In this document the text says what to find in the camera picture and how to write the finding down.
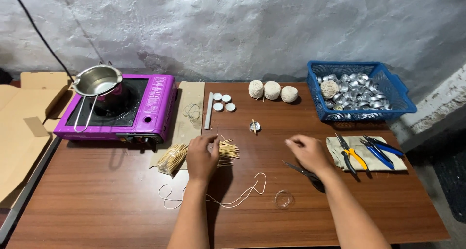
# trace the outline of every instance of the white textured wall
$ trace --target white textured wall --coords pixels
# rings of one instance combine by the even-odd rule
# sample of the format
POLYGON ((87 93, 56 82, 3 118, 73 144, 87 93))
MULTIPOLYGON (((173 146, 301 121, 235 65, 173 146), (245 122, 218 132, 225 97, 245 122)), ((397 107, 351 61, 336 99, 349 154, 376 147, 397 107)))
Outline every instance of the white textured wall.
MULTIPOLYGON (((261 79, 303 77, 311 59, 375 60, 415 102, 466 61, 464 1, 23 0, 75 71, 101 57, 185 79, 261 79)), ((0 50, 8 70, 60 69, 15 0, 0 0, 0 50)))

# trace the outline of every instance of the ball of cotton yarn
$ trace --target ball of cotton yarn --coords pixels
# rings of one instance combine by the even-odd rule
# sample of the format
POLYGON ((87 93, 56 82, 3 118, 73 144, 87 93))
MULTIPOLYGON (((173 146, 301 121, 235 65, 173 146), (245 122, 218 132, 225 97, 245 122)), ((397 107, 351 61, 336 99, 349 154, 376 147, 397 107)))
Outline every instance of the ball of cotton yarn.
POLYGON ((275 100, 280 95, 280 85, 277 82, 270 81, 264 85, 265 98, 269 100, 275 100))
POLYGON ((291 103, 298 98, 298 89, 293 86, 285 86, 280 93, 283 102, 291 103))
POLYGON ((325 81, 321 84, 321 91, 324 99, 330 99, 340 91, 340 86, 334 81, 325 81))
POLYGON ((257 99, 259 97, 262 97, 264 93, 264 85, 262 84, 261 81, 254 80, 249 83, 248 90, 249 90, 249 95, 252 98, 257 99))

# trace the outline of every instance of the pot handle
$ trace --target pot handle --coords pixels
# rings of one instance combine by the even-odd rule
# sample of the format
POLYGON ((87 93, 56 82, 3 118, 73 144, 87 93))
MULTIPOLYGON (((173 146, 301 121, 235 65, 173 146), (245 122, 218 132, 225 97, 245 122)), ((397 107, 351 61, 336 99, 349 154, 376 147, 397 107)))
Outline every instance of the pot handle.
POLYGON ((78 131, 76 129, 76 126, 78 125, 79 115, 81 115, 81 110, 83 109, 83 105, 84 105, 85 100, 86 100, 86 96, 83 96, 83 101, 81 102, 81 107, 79 107, 78 116, 76 117, 76 121, 75 121, 74 129, 75 129, 76 133, 84 132, 87 129, 87 127, 89 126, 90 116, 92 115, 92 111, 94 110, 94 107, 96 106, 97 96, 94 99, 94 104, 92 105, 92 108, 90 108, 90 113, 89 113, 89 116, 88 116, 88 120, 86 122, 86 127, 82 131, 78 131))

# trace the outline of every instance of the black cable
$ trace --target black cable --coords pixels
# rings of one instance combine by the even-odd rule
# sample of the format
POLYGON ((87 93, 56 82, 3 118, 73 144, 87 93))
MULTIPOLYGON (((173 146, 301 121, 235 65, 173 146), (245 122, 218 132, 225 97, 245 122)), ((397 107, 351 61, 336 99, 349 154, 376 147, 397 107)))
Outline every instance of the black cable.
POLYGON ((71 79, 71 82, 73 83, 74 80, 73 78, 71 77, 71 74, 68 72, 68 69, 65 67, 65 65, 61 62, 61 60, 58 58, 58 56, 54 53, 54 51, 52 50, 52 48, 50 48, 49 44, 47 44, 47 41, 45 41, 45 38, 42 36, 41 32, 39 31, 39 29, 37 28, 37 26, 35 26, 34 24, 34 20, 32 19, 31 17, 31 14, 29 14, 29 11, 26 9, 26 6, 24 6, 23 2, 21 2, 21 0, 17 0, 21 7, 23 8, 24 12, 26 13, 26 16, 27 18, 29 19, 29 21, 31 22, 32 24, 32 27, 34 27, 35 31, 37 32, 37 34, 39 35, 39 37, 42 39, 42 41, 44 42, 45 46, 48 48, 48 50, 50 51, 50 53, 55 57, 55 59, 57 59, 57 61, 60 63, 61 67, 63 67, 63 69, 65 70, 66 74, 68 75, 68 77, 71 79))

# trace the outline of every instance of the cardboard box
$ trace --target cardboard box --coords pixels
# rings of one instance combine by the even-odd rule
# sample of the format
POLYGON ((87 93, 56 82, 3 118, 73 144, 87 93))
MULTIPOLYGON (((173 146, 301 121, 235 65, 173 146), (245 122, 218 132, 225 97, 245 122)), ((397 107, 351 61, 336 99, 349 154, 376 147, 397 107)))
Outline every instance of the cardboard box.
POLYGON ((65 73, 50 72, 21 73, 21 88, 0 85, 0 208, 14 205, 50 144, 44 122, 69 85, 65 73))

